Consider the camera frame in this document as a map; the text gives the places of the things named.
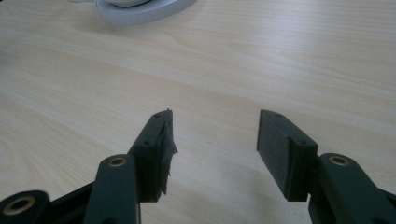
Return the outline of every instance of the white object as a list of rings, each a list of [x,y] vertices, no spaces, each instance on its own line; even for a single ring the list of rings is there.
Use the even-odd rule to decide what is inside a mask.
[[[192,5],[196,0],[151,0],[135,7],[117,7],[108,0],[95,0],[100,17],[120,26],[158,21]]]
[[[117,7],[134,7],[146,3],[150,0],[106,0],[106,1]]]

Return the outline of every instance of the screw hole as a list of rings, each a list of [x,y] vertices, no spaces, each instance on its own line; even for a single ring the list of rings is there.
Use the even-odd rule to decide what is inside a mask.
[[[338,156],[331,156],[329,158],[329,160],[339,166],[348,166],[349,165],[349,161],[345,158],[342,157],[338,157]]]
[[[117,157],[117,158],[111,160],[109,165],[110,166],[122,166],[125,163],[126,163],[126,159],[125,158]]]
[[[6,216],[17,215],[19,213],[26,211],[33,204],[35,204],[35,197],[33,196],[21,197],[19,199],[14,200],[12,203],[9,203],[3,209],[3,214]]]

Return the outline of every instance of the black plastic part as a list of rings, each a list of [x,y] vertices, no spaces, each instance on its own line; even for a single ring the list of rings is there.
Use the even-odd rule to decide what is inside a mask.
[[[318,144],[286,117],[262,110],[257,150],[285,198],[305,202]]]
[[[48,211],[47,223],[76,224],[82,223],[93,183],[76,189],[53,201]]]
[[[133,156],[115,155],[100,163],[83,223],[140,223]]]
[[[43,223],[45,211],[49,205],[49,195],[41,190],[24,191],[14,194],[0,202],[0,223]]]
[[[128,154],[134,156],[141,203],[158,202],[166,193],[171,160],[177,153],[173,141],[172,110],[153,115]]]
[[[336,223],[396,223],[393,205],[352,159],[323,154],[317,172]]]

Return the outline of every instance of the light wood surface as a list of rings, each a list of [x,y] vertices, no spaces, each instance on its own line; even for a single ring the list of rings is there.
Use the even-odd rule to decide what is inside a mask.
[[[310,223],[256,152],[260,109],[396,192],[396,4],[198,0],[136,27],[93,3],[0,2],[0,199],[94,180],[174,111],[168,194],[143,223]]]

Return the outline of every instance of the wood grain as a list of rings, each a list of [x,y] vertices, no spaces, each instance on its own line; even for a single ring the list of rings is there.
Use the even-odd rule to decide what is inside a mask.
[[[260,109],[396,192],[396,4],[199,0],[136,27],[92,3],[0,3],[0,199],[56,199],[174,111],[168,194],[143,223],[310,223],[256,152]]]

